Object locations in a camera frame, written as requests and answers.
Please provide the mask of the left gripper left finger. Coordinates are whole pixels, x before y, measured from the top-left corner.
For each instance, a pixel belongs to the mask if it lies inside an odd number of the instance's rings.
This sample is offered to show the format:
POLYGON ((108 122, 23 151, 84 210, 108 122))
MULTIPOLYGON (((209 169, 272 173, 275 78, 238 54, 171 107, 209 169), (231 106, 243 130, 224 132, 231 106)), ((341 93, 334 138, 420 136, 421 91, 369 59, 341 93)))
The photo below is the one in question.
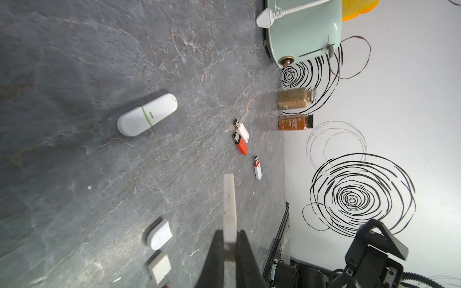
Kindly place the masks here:
POLYGON ((195 288, 223 288, 224 285, 224 237, 217 230, 212 238, 204 266, 195 288))

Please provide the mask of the spice jar black lid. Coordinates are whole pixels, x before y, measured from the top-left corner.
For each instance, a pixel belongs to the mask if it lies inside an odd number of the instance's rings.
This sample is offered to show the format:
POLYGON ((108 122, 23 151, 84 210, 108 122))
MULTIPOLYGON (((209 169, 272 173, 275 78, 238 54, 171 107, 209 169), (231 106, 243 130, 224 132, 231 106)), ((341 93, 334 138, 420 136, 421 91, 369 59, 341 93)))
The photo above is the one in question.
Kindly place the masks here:
POLYGON ((296 131, 313 128, 313 115, 289 115, 280 116, 279 130, 280 131, 296 131))

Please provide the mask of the red usb drive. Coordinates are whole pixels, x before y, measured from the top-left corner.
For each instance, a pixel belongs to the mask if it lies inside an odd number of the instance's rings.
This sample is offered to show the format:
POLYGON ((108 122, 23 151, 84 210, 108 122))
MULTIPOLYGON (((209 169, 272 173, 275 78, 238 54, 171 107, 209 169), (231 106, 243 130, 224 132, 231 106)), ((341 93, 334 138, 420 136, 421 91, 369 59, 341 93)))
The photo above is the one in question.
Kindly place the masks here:
POLYGON ((243 155, 247 155, 249 148, 246 144, 246 141, 243 139, 243 137, 238 132, 235 132, 233 134, 233 141, 235 145, 237 146, 237 148, 239 149, 239 151, 243 155))

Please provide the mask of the spice jar silver lid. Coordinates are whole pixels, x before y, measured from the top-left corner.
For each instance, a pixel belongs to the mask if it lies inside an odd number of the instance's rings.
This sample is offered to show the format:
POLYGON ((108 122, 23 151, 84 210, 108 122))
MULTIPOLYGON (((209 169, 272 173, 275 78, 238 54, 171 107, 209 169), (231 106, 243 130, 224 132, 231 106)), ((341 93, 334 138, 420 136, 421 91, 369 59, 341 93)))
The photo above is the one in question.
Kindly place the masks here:
POLYGON ((307 108, 317 102, 317 89, 306 87, 278 92, 277 104, 282 110, 307 108))

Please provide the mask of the mint green toaster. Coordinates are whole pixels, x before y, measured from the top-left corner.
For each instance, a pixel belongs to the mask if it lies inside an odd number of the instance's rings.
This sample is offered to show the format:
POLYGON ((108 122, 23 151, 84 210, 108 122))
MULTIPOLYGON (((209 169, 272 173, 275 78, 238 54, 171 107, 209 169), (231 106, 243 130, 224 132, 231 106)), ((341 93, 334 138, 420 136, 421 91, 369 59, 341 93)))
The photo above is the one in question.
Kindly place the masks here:
POLYGON ((342 1, 266 1, 278 18, 265 29, 265 45, 279 68, 333 56, 341 44, 342 1))

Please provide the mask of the white usb drive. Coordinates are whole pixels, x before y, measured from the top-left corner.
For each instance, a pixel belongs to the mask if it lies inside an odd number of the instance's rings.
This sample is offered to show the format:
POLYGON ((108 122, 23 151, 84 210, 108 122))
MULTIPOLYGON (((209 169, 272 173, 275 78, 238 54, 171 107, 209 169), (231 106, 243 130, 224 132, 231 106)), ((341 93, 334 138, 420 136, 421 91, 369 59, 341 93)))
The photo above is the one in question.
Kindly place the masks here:
POLYGON ((246 143, 248 143, 248 141, 249 141, 249 132, 247 131, 244 124, 239 119, 236 119, 234 121, 234 127, 236 129, 236 132, 244 139, 244 141, 246 143))
POLYGON ((224 250, 233 252, 237 244, 237 209, 233 174, 224 174, 223 239, 224 250))
POLYGON ((127 137, 136 137, 173 114, 178 108, 176 97, 167 93, 121 115, 117 129, 127 137))
POLYGON ((257 180, 262 179, 262 170, 261 170, 261 162, 259 161, 259 157, 255 156, 254 159, 254 170, 255 170, 255 177, 257 180))

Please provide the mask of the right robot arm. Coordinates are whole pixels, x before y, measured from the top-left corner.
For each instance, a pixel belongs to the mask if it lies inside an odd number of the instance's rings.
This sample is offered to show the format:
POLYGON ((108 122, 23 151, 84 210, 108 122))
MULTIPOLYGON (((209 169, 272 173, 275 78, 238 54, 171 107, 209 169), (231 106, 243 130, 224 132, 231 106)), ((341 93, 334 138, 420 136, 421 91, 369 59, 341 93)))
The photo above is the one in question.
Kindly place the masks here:
POLYGON ((345 254, 345 267, 328 270, 314 264, 285 262, 277 238, 263 277, 269 288, 458 288, 459 278, 426 277, 404 269, 409 249, 387 223, 372 218, 362 224, 345 254))

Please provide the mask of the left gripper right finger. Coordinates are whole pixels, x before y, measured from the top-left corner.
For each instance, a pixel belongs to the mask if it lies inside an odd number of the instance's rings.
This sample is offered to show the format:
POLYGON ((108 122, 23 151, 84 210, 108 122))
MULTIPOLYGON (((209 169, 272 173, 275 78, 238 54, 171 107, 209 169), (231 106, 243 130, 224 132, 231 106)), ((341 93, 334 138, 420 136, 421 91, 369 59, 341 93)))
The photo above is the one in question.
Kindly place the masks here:
POLYGON ((235 263, 237 288, 267 287, 267 283, 258 268, 249 239, 244 230, 240 230, 237 233, 235 263))

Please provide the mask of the white usb cap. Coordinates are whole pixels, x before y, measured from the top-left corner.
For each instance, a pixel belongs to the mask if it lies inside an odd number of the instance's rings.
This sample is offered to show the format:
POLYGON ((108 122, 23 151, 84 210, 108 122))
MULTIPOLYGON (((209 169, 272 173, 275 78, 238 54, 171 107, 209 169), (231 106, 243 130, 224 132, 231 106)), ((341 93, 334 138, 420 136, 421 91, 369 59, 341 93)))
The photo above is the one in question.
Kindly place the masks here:
POLYGON ((162 280, 172 269, 169 261, 169 257, 166 253, 160 252, 149 264, 148 269, 152 279, 160 284, 162 280))
POLYGON ((169 222, 162 220, 147 236, 146 244, 156 251, 161 249, 172 238, 169 222))

